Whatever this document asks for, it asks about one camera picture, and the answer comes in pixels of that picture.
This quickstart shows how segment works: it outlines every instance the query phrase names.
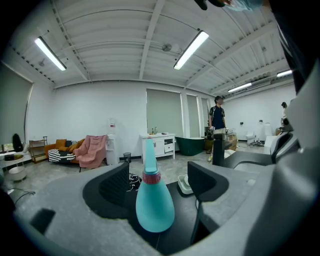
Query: dark shirt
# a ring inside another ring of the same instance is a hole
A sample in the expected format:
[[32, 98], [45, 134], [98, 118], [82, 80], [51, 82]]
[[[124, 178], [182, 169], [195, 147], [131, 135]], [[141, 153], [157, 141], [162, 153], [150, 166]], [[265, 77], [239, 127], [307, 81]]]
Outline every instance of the dark shirt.
[[225, 111], [222, 107], [210, 108], [209, 115], [212, 116], [212, 126], [215, 130], [225, 128], [223, 118], [225, 117]]

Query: white wall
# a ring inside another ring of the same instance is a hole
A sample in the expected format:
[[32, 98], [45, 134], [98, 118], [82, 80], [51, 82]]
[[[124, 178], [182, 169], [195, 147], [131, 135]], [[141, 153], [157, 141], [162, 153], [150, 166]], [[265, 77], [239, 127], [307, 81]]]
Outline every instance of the white wall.
[[281, 126], [282, 102], [288, 105], [296, 97], [293, 84], [276, 87], [248, 96], [227, 101], [222, 106], [225, 111], [227, 128], [235, 128], [239, 140], [246, 140], [248, 131], [254, 131], [256, 139], [265, 140], [264, 127], [270, 123], [272, 134]]
[[29, 140], [41, 140], [43, 136], [48, 136], [48, 143], [55, 142], [51, 136], [53, 94], [53, 89], [47, 84], [33, 84], [25, 116], [25, 136], [27, 143], [29, 143]]
[[204, 93], [176, 86], [133, 81], [94, 82], [57, 88], [51, 104], [52, 140], [80, 140], [86, 135], [105, 135], [108, 118], [115, 118], [120, 157], [124, 152], [141, 156], [140, 134], [147, 133], [147, 89], [185, 91], [210, 98]]

